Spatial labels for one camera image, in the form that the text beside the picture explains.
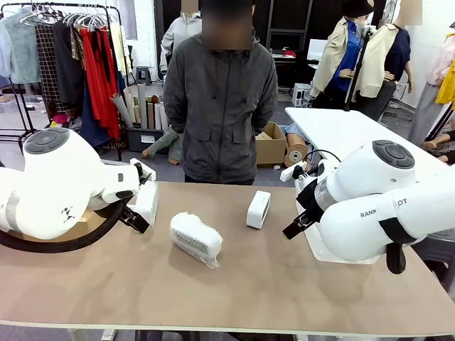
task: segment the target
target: white wall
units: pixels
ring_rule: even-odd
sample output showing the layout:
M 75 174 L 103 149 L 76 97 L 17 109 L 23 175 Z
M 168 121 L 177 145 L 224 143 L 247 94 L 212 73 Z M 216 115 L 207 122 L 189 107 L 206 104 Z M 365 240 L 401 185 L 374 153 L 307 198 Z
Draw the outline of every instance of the white wall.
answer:
M 408 26 L 411 36 L 411 64 L 414 69 L 415 89 L 406 93 L 402 101 L 416 107 L 425 86 L 425 75 L 431 69 L 438 49 L 446 35 L 455 32 L 449 26 L 455 21 L 455 0 L 423 0 L 423 26 Z M 407 82 L 405 74 L 400 83 Z
M 133 46 L 134 66 L 148 66 L 152 79 L 156 79 L 156 42 L 155 42 L 155 15 L 154 0 L 127 0 L 134 1 L 136 10 L 137 40 L 128 40 L 128 45 Z M 10 2 L 0 0 L 0 5 Z M 58 0 L 63 3 L 100 4 L 116 6 L 119 8 L 119 0 Z M 18 7 L 7 7 L 5 11 L 14 11 Z M 71 8 L 61 7 L 63 11 L 71 12 Z

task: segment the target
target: hand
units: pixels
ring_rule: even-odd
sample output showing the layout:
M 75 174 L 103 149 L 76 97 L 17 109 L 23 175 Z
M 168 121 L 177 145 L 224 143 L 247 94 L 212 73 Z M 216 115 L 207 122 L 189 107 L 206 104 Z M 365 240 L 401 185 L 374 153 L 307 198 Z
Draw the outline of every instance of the hand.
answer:
M 350 69 L 344 69 L 340 71 L 341 78 L 354 78 L 354 72 Z
M 386 71 L 385 76 L 384 76 L 384 81 L 392 82 L 393 80 L 395 80 L 395 76 L 392 75 L 390 72 Z
M 412 78 L 409 78 L 407 80 L 407 85 L 408 85 L 407 93 L 410 94 L 414 89 L 414 80 Z

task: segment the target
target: white table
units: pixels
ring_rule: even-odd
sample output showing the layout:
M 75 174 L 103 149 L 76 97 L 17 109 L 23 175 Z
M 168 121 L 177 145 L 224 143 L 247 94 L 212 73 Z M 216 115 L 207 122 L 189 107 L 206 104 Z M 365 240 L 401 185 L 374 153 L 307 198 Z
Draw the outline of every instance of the white table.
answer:
M 415 158 L 416 179 L 433 176 L 448 166 L 383 125 L 356 111 L 286 108 L 287 114 L 317 149 L 326 149 L 341 160 L 371 141 L 390 140 L 404 146 Z M 321 152 L 324 158 L 333 158 Z

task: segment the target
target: red object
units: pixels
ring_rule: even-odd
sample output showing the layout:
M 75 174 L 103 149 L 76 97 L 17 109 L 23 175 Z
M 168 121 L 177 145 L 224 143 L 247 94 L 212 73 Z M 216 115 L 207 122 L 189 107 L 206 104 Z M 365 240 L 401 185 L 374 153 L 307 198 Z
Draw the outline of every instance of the red object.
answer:
M 296 54 L 294 52 L 292 52 L 292 51 L 284 51 L 283 55 L 291 55 L 292 57 L 296 56 Z
M 114 58 L 106 31 L 88 32 L 81 29 L 82 44 L 87 71 L 87 83 L 92 98 L 93 116 L 106 128 L 113 139 L 118 139 L 119 122 L 117 108 L 110 100 L 117 90 Z

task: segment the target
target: stool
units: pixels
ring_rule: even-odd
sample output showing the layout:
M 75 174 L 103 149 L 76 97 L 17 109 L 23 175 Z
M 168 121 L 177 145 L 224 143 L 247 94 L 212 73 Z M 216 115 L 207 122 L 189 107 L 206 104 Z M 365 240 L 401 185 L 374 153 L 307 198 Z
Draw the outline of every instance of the stool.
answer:
M 422 242 L 412 246 L 424 262 L 447 264 L 437 276 L 444 290 L 449 292 L 455 278 L 455 229 L 429 234 Z
M 151 76 L 148 66 L 136 67 L 136 83 L 145 83 L 145 85 L 151 85 Z

